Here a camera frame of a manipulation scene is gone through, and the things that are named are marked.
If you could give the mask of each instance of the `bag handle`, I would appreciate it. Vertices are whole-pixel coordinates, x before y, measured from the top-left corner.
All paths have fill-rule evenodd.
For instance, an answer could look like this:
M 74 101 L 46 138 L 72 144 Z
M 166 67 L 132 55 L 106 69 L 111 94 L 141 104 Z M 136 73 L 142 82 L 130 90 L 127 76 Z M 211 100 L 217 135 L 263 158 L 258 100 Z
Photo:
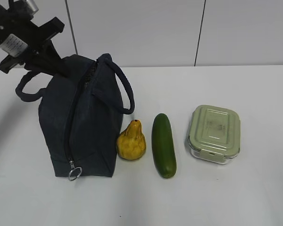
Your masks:
M 16 88 L 16 94 L 18 97 L 20 97 L 20 99 L 24 102 L 33 102 L 36 101 L 38 99 L 40 99 L 43 95 L 44 92 L 46 90 L 46 88 L 42 88 L 40 89 L 37 93 L 35 94 L 27 94 L 23 92 L 23 89 L 25 87 L 25 85 L 35 76 L 37 76 L 38 74 L 40 74 L 40 72 L 28 72 L 26 75 L 23 76 L 23 78 L 21 79 L 19 85 Z
M 128 97 L 129 97 L 130 108 L 127 109 L 127 108 L 124 108 L 123 106 L 120 106 L 114 100 L 108 98 L 101 91 L 97 90 L 97 91 L 93 92 L 92 94 L 94 96 L 96 96 L 98 99 L 100 99 L 101 101 L 105 102 L 106 104 L 111 105 L 114 108 L 116 108 L 120 113 L 122 113 L 122 114 L 132 114 L 134 109 L 135 109 L 135 102 L 134 102 L 132 87 L 131 87 L 128 79 L 126 78 L 122 69 L 120 69 L 120 67 L 117 64 L 115 64 L 113 61 L 111 61 L 109 59 L 105 59 L 104 62 L 115 72 L 115 74 L 118 76 L 118 78 L 122 82 L 122 84 L 125 88 L 125 91 L 126 91 Z

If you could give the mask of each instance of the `table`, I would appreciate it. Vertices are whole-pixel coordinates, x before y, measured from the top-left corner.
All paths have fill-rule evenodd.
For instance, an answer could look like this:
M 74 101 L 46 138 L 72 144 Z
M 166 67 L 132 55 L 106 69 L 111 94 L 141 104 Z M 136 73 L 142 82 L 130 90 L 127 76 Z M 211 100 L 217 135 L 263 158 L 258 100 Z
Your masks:
M 283 66 L 124 68 L 147 152 L 117 159 L 112 178 L 56 178 L 38 104 L 14 89 L 24 69 L 0 72 L 0 226 L 283 226 Z M 25 89 L 36 91 L 50 76 Z M 184 144 L 191 114 L 207 104 L 235 110 L 241 152 L 219 165 Z M 178 170 L 162 179 L 151 153 L 155 116 L 171 121 Z

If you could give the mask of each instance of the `green lid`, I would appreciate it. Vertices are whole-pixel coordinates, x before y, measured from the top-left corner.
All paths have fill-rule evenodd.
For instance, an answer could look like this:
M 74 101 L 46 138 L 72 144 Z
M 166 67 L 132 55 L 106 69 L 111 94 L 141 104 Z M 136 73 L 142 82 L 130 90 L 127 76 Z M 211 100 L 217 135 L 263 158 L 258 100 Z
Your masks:
M 240 151 L 240 119 L 236 112 L 201 105 L 193 113 L 189 142 L 199 157 L 223 163 Z

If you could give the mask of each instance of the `cucumber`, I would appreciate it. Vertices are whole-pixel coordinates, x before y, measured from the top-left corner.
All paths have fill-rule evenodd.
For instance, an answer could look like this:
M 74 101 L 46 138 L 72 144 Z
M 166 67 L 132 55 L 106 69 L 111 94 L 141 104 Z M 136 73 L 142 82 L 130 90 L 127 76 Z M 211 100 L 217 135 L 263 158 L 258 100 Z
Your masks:
M 157 171 L 163 178 L 175 175 L 177 165 L 171 125 L 168 117 L 160 113 L 152 128 L 152 152 Z

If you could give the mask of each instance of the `food container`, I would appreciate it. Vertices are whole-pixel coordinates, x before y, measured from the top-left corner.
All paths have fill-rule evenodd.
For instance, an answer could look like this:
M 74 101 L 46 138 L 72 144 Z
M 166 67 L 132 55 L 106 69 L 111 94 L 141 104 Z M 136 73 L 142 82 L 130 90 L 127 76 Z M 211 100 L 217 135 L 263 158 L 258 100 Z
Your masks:
M 196 158 L 227 164 L 240 151 L 240 119 L 236 112 L 209 105 L 194 111 L 188 134 Z

